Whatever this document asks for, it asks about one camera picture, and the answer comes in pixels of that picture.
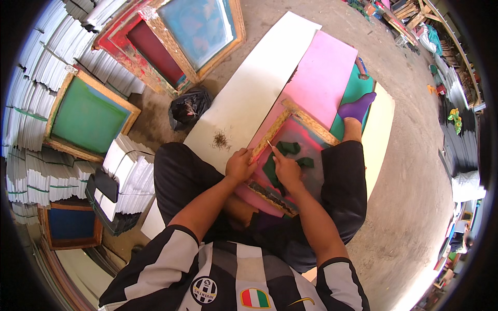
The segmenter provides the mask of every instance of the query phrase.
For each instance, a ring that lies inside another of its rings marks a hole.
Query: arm
[[[225,178],[187,204],[173,217],[168,226],[182,225],[190,229],[198,241],[202,241],[204,235],[218,217],[227,198],[256,169],[256,162],[249,165],[250,156],[251,150],[245,148],[235,152],[227,162]]]
[[[272,149],[275,154],[275,172],[296,201],[304,235],[316,254],[317,267],[331,258],[349,258],[336,225],[300,180],[299,165],[293,159],[285,158],[277,148]]]

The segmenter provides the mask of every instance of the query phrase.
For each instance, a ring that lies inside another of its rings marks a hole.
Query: hand
[[[275,173],[284,187],[289,190],[291,194],[304,187],[301,181],[301,168],[297,162],[294,159],[284,157],[275,146],[271,149],[275,154],[273,157],[273,160],[275,161]]]
[[[249,165],[252,149],[241,148],[227,162],[226,177],[232,178],[237,184],[246,181],[256,170],[257,162]]]

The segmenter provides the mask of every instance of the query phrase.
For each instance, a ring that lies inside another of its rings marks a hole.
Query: green screen
[[[62,99],[51,135],[105,154],[129,114],[130,111],[75,77]]]

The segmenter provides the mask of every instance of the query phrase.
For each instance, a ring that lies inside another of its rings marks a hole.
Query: green board
[[[353,66],[353,70],[351,71],[351,75],[349,76],[348,85],[346,86],[346,90],[344,91],[341,104],[352,103],[366,93],[370,93],[373,91],[374,80],[372,79],[372,77],[370,77],[368,80],[362,80],[358,78],[359,74],[360,70],[355,64]],[[365,129],[369,111],[370,108],[367,110],[367,113],[365,113],[365,117],[363,118],[362,132]],[[336,114],[336,117],[334,118],[334,122],[332,123],[332,126],[330,128],[330,133],[340,141],[342,141],[342,139],[344,138],[344,122],[338,114]]]
[[[50,135],[87,151],[105,154],[130,113],[74,77],[62,99]]]

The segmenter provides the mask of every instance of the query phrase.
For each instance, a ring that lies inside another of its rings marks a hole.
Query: juventus logo
[[[190,286],[192,297],[200,305],[212,303],[218,293],[216,282],[208,277],[197,278]]]

